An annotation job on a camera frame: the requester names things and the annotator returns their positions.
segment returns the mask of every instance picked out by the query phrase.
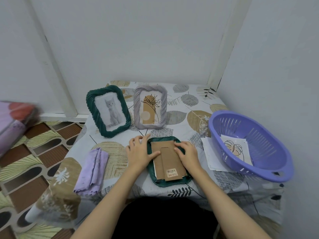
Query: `hand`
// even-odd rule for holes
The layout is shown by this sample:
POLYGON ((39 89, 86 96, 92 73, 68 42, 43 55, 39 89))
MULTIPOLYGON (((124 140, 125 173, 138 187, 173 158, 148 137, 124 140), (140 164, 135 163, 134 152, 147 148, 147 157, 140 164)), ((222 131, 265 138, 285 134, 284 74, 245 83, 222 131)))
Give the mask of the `hand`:
POLYGON ((193 144, 188 141, 182 141, 174 142, 174 145, 185 149, 184 155, 180 149, 174 148, 175 152, 180 157, 182 164, 190 174, 202 169, 202 166, 198 160, 197 150, 193 144))
POLYGON ((130 140, 129 145, 126 146, 126 155, 129 161, 128 168, 132 168, 140 174, 149 162, 156 156, 160 155, 160 151, 156 151, 150 155, 147 154, 147 139, 150 134, 146 136, 137 136, 130 140))

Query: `white wall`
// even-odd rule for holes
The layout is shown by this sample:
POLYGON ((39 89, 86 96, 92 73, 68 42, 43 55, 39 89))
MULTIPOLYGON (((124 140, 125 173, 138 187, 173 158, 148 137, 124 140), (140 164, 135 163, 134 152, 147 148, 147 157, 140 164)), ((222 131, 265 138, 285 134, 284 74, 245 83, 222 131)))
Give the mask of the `white wall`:
POLYGON ((0 100, 37 103, 44 112, 63 113, 6 0, 0 0, 0 20, 0 100))
POLYGON ((318 238, 319 0, 253 0, 218 88, 289 149, 282 238, 318 238))
POLYGON ((79 114, 107 80, 206 84, 233 0, 31 0, 79 114))

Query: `forearm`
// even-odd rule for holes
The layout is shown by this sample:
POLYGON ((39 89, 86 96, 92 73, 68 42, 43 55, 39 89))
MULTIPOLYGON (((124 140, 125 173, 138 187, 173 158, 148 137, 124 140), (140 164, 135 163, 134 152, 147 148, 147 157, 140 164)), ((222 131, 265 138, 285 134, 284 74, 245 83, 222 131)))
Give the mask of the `forearm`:
POLYGON ((72 238, 111 238, 138 175, 138 172, 127 168, 110 192, 75 231, 72 238))
POLYGON ((228 195, 220 189, 204 169, 192 176, 205 193, 221 229, 228 239, 269 239, 264 230, 254 222, 228 195))

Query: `kitten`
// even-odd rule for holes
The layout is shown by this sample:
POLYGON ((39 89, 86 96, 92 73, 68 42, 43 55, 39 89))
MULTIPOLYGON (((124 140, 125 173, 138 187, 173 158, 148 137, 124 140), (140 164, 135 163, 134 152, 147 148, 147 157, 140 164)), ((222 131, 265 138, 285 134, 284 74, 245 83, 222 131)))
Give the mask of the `kitten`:
POLYGON ((105 103, 108 108, 108 111, 110 112, 110 120, 111 120, 111 124, 108 125, 107 127, 119 125, 121 123, 121 117, 120 117, 120 113, 118 112, 116 108, 114 98, 112 98, 110 101, 105 100, 105 103))

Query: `floor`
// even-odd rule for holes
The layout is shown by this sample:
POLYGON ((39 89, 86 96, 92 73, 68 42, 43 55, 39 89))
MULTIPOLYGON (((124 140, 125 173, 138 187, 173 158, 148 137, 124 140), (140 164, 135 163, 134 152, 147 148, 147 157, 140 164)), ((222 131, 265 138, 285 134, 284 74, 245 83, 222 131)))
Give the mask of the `floor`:
POLYGON ((29 223, 25 215, 48 187, 83 125, 37 123, 0 159, 0 238, 71 237, 72 229, 29 223))

